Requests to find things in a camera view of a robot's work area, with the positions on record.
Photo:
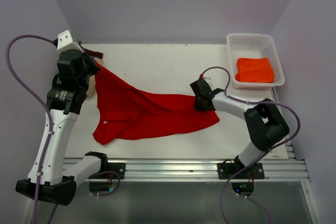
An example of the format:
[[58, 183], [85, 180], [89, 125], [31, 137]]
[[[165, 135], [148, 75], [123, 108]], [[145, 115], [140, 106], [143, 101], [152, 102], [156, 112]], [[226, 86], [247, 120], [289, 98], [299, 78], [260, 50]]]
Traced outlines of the red t shirt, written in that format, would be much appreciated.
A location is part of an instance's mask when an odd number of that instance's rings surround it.
[[105, 67], [95, 74], [95, 82], [100, 119], [92, 135], [101, 145], [192, 133], [220, 121], [214, 111], [196, 111], [190, 95], [145, 92]]

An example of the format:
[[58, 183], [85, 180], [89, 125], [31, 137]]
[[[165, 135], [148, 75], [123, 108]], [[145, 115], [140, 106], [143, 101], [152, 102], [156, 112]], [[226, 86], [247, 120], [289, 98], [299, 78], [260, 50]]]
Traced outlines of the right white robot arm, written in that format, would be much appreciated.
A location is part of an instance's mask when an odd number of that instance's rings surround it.
[[266, 154], [290, 132], [289, 126], [271, 99], [248, 101], [213, 90], [204, 78], [190, 84], [195, 94], [197, 111], [221, 111], [245, 121], [250, 137], [249, 144], [235, 157], [233, 164], [224, 165], [225, 172], [234, 172], [246, 178], [253, 171], [251, 162]]

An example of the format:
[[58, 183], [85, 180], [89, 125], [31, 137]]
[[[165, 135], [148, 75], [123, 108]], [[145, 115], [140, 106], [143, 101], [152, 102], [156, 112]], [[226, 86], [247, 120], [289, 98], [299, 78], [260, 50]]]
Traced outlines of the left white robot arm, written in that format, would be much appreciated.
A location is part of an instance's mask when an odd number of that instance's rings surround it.
[[16, 183], [15, 190], [31, 199], [67, 206], [76, 190], [95, 175], [109, 172], [106, 154], [88, 152], [74, 166], [63, 170], [71, 131], [87, 97], [89, 79], [100, 67], [83, 49], [67, 49], [57, 61], [58, 74], [47, 94], [47, 115], [43, 139], [27, 178]]

